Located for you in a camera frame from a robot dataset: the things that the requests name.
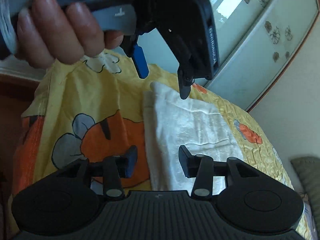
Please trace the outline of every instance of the silver screw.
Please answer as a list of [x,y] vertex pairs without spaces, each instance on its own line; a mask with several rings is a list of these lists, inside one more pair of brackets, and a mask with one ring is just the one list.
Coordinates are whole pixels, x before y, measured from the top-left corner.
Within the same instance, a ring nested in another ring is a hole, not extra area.
[[119,189],[109,189],[106,192],[106,195],[109,197],[120,197],[122,195],[122,191]]
[[210,194],[210,191],[205,188],[198,188],[195,190],[195,194],[199,197],[206,197]]

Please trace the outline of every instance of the gray pillow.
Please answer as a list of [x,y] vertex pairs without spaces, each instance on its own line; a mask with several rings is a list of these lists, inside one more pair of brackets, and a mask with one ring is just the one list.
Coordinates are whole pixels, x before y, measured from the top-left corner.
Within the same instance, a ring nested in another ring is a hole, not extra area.
[[316,222],[320,239],[320,159],[301,157],[291,160],[291,164],[308,194],[312,215]]

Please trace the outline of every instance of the hand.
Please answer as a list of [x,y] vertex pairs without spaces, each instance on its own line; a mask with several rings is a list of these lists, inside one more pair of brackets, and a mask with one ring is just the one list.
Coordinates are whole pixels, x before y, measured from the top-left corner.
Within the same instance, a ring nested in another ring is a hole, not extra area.
[[49,68],[58,59],[73,64],[84,55],[94,57],[104,48],[118,47],[120,31],[103,33],[83,3],[71,4],[62,11],[56,0],[34,0],[31,10],[24,8],[18,17],[19,52],[34,68]]

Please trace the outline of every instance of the folded white fabric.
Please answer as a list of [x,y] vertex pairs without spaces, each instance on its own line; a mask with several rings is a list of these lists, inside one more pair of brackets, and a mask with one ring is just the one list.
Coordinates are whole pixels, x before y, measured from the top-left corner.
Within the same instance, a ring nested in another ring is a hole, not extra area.
[[[211,156],[225,162],[243,160],[232,132],[213,104],[187,98],[172,88],[153,82],[144,94],[143,118],[150,180],[153,190],[187,190],[195,179],[184,176],[178,159],[180,145],[191,154]],[[225,188],[224,178],[214,177],[213,194]]]

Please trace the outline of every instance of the yellow bedspread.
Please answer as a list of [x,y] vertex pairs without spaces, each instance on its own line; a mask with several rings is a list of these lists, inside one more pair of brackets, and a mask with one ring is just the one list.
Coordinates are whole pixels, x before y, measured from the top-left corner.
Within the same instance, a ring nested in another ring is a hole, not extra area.
[[[56,62],[22,116],[24,134],[14,156],[13,194],[73,161],[75,155],[102,161],[123,154],[131,145],[138,147],[138,167],[122,183],[127,190],[150,190],[143,91],[150,89],[152,81],[178,91],[178,82],[176,75],[156,65],[149,65],[149,70],[148,78],[141,80],[131,59],[107,50],[71,66]],[[276,151],[247,112],[198,85],[192,87],[190,97],[215,104],[244,161],[292,187]],[[310,239],[304,216],[297,231]]]

